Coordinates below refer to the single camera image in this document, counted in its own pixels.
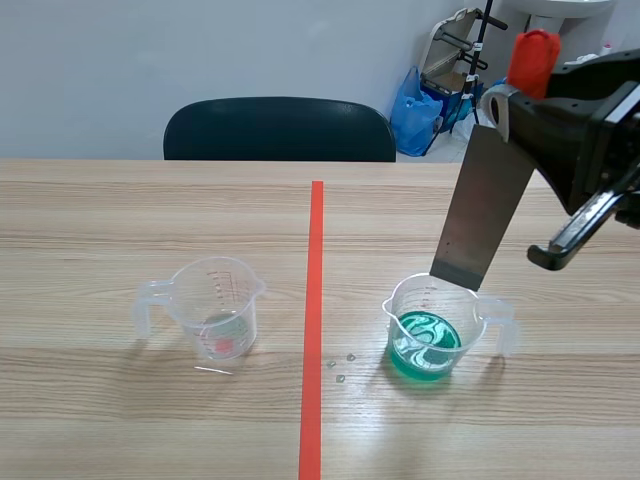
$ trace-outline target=white wall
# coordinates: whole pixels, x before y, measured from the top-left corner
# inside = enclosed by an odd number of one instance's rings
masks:
[[[464,0],[1,0],[0,157],[162,158],[191,102],[294,95],[385,114]]]
[[[560,29],[559,60],[598,53],[605,43],[615,51],[640,48],[640,1],[617,0],[613,8],[591,18],[567,19]]]

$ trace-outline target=empty measuring cup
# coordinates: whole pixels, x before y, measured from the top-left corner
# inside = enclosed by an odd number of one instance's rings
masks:
[[[421,380],[451,373],[487,325],[502,327],[498,352],[505,356],[515,346],[518,333],[511,305],[479,298],[471,290],[428,273],[402,280],[382,309],[391,318],[388,347],[393,364]]]
[[[264,289],[264,282],[246,263],[229,257],[204,258],[169,280],[142,284],[131,317],[138,335],[147,338],[149,306],[162,305],[198,353],[215,360],[234,358],[256,339],[255,299]]]

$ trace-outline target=table surface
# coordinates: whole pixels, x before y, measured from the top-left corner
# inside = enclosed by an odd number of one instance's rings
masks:
[[[611,221],[565,271],[530,264],[566,218],[537,176],[482,289],[515,306],[518,353],[489,331],[437,384],[389,367],[380,303],[428,271],[458,169],[0,162],[0,478],[296,479],[312,180],[324,479],[637,478],[640,242]],[[212,255],[268,286],[232,376],[194,369],[160,308],[146,344],[129,319],[139,283]]]

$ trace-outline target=black chair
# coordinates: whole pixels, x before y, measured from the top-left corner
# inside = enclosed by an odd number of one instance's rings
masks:
[[[227,98],[179,110],[164,133],[166,160],[395,162],[389,122],[356,103]]]

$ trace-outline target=cup handle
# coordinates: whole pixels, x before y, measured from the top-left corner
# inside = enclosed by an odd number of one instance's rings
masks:
[[[147,282],[138,288],[138,297],[131,307],[131,321],[135,326],[138,338],[149,338],[151,335],[149,307],[151,305],[168,305],[171,285],[170,281]]]
[[[500,355],[510,356],[518,343],[519,326],[514,320],[513,306],[497,298],[481,298],[477,304],[478,316],[487,325],[499,325],[497,350]]]

